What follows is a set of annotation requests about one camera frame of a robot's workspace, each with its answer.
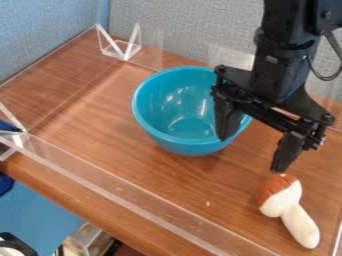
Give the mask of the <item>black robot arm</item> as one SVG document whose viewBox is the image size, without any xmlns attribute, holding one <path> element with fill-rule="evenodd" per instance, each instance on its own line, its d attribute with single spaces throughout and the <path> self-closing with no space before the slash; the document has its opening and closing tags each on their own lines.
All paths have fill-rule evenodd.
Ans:
<svg viewBox="0 0 342 256">
<path fill-rule="evenodd" d="M 252 69 L 216 66 L 211 96 L 222 140 L 238 131 L 243 115 L 283 133 L 271 162 L 271 171 L 283 173 L 303 151 L 319 148 L 334 124 L 332 114 L 308 96 L 304 85 L 316 73 L 312 60 L 320 39 L 336 53 L 342 73 L 342 47 L 332 34 L 342 27 L 342 0 L 263 2 Z"/>
</svg>

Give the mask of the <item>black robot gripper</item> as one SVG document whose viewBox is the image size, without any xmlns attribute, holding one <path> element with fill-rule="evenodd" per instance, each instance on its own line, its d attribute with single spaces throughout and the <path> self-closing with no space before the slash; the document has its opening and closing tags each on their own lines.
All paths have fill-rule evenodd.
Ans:
<svg viewBox="0 0 342 256">
<path fill-rule="evenodd" d="M 284 173 L 302 150 L 322 145 L 334 116 L 312 100 L 304 86 L 316 49 L 258 49 L 252 69 L 219 65 L 211 87 L 216 136 L 224 141 L 247 114 L 283 133 L 271 171 Z"/>
</svg>

